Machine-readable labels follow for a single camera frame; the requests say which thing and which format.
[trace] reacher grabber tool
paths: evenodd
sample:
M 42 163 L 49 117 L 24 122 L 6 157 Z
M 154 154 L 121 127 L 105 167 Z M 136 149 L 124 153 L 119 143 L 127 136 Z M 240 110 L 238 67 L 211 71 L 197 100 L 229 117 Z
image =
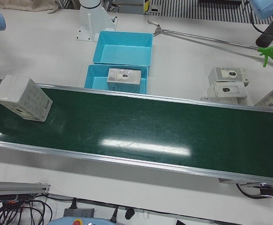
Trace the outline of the reacher grabber tool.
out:
M 216 43 L 225 44 L 225 45 L 233 45 L 233 46 L 237 46 L 237 47 L 253 49 L 253 50 L 256 50 L 257 52 L 260 52 L 261 53 L 260 56 L 264 55 L 265 60 L 264 60 L 263 67 L 266 67 L 268 57 L 270 57 L 273 60 L 273 46 L 270 46 L 267 48 L 261 48 L 261 47 L 255 47 L 255 46 L 250 46 L 250 45 L 243 45 L 243 44 L 233 43 L 233 42 L 229 42 L 229 41 L 218 40 L 218 39 L 214 39 L 214 38 L 210 38 L 210 37 L 203 37 L 203 36 L 198 36 L 198 35 L 193 35 L 193 34 L 186 34 L 186 33 L 181 33 L 181 32 L 177 32 L 177 31 L 173 31 L 173 30 L 165 30 L 165 29 L 162 29 L 158 23 L 152 22 L 149 20 L 148 20 L 148 23 L 156 26 L 156 30 L 153 33 L 154 36 L 157 36 L 158 34 L 178 35 L 178 36 L 183 36 L 183 37 L 187 37 L 187 38 L 195 38 L 195 39 L 216 42 Z

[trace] red emergency stop button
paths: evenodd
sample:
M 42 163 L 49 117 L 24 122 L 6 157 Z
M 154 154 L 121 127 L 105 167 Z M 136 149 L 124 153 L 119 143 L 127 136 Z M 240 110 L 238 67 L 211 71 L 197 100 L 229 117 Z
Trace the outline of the red emergency stop button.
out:
M 77 220 L 75 220 L 75 221 L 73 222 L 73 225 L 83 225 L 83 222 L 82 222 L 82 220 L 77 219 Z

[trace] power cord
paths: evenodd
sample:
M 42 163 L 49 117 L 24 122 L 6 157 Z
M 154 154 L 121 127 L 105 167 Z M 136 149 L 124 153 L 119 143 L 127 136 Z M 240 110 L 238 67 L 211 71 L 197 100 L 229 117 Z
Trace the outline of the power cord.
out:
M 251 198 L 251 199 L 264 199 L 264 198 L 270 198 L 270 197 L 265 197 L 265 196 L 252 196 L 249 195 L 248 193 L 245 193 L 239 186 L 239 184 L 236 184 L 238 190 L 246 197 Z
M 40 203 L 42 205 L 42 210 L 39 210 L 34 207 L 34 203 Z M 21 224 L 22 213 L 24 209 L 29 209 L 31 215 L 31 225 L 45 225 L 44 216 L 45 210 L 48 208 L 50 210 L 50 221 L 52 220 L 53 212 L 51 207 L 40 200 L 20 200 L 20 201 L 6 201 L 2 203 L 0 207 L 0 225 L 9 225 L 11 224 L 17 215 L 19 215 L 18 225 Z M 33 218 L 32 211 L 36 211 L 40 215 L 40 220 L 36 224 Z
M 249 15 L 249 20 L 250 20 L 250 23 L 252 24 L 253 28 L 254 28 L 255 30 L 257 30 L 259 33 L 268 34 L 268 35 L 273 35 L 273 33 L 266 33 L 266 32 L 264 32 L 264 31 L 260 30 L 258 27 L 256 27 L 256 25 L 255 25 L 255 23 L 254 23 L 254 18 L 253 18 L 253 9 L 252 9 L 252 7 L 251 7 L 251 5 L 250 5 L 249 0 L 246 0 L 246 2 L 244 3 L 243 12 L 244 12 L 245 8 L 246 8 L 248 5 L 249 5 L 250 8 L 251 8 L 250 15 Z
M 76 210 L 77 209 L 77 198 L 73 198 L 72 204 L 69 209 Z
M 114 210 L 113 215 L 112 215 L 112 217 L 111 217 L 111 219 L 109 221 L 116 224 L 117 223 L 117 214 L 118 214 L 118 206 Z

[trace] electrical connector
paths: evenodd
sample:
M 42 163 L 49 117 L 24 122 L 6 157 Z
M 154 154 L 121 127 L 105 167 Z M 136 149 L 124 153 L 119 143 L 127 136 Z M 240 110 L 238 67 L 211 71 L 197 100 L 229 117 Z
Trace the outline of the electrical connector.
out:
M 118 214 L 118 206 L 114 210 L 113 215 L 109 221 L 116 224 L 117 223 L 117 214 Z

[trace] box in blue bin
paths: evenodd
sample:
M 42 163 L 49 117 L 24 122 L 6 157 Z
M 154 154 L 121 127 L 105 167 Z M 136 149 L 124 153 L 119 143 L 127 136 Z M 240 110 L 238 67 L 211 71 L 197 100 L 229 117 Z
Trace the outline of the box in blue bin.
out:
M 85 81 L 85 88 L 97 90 L 109 90 L 107 77 L 110 68 L 139 70 L 140 71 L 140 94 L 147 93 L 148 67 L 146 66 L 125 66 L 125 65 L 89 65 Z
M 153 34 L 101 31 L 93 62 L 95 64 L 151 65 Z
M 140 70 L 110 68 L 107 77 L 109 90 L 140 92 Z

